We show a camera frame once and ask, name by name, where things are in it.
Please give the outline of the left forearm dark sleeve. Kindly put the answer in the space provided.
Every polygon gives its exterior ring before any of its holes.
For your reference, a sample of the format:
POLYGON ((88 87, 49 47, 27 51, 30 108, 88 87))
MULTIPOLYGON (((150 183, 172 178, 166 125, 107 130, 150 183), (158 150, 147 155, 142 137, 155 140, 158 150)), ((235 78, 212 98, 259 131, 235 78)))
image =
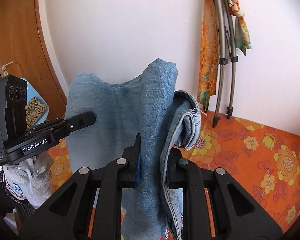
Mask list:
POLYGON ((21 223, 24 223, 36 212, 36 209, 28 200, 18 200, 12 196, 6 188, 3 175, 3 171, 0 171, 0 216, 4 218, 8 213, 16 210, 21 223))

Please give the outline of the left gloved hand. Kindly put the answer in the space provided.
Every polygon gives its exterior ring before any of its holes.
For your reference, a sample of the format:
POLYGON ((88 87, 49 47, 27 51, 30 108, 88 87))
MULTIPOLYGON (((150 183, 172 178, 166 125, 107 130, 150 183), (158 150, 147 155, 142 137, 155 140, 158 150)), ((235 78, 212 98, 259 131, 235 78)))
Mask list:
POLYGON ((28 200, 39 208, 52 195, 53 159, 45 151, 22 161, 18 165, 3 166, 6 189, 17 200, 28 200))

